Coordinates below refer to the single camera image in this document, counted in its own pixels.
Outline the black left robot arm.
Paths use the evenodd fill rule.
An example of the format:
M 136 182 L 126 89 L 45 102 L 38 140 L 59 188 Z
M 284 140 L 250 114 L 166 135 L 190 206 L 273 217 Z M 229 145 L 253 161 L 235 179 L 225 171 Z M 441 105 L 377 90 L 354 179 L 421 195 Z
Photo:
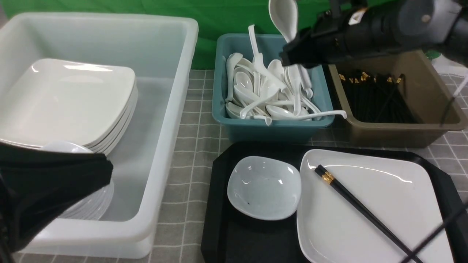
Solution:
M 110 184 L 112 162 L 103 153 L 72 142 L 41 148 L 1 143 L 1 262 L 13 263 L 53 220 Z

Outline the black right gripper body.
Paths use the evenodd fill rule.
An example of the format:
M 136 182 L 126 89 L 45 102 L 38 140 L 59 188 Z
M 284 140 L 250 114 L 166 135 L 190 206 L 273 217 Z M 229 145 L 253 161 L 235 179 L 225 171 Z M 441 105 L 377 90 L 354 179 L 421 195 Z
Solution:
M 312 68 L 386 55 L 396 49 L 389 21 L 386 7 L 323 13 L 283 47 L 280 60 L 284 66 Z

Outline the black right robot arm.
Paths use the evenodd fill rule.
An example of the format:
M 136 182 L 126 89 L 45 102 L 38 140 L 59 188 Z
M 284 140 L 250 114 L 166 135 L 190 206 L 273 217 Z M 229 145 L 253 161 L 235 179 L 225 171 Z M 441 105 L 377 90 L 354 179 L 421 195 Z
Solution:
M 322 64 L 376 58 L 412 50 L 435 50 L 467 65 L 467 5 L 454 0 L 393 0 L 369 7 L 366 0 L 342 0 L 299 31 L 283 47 L 284 66 L 313 68 Z

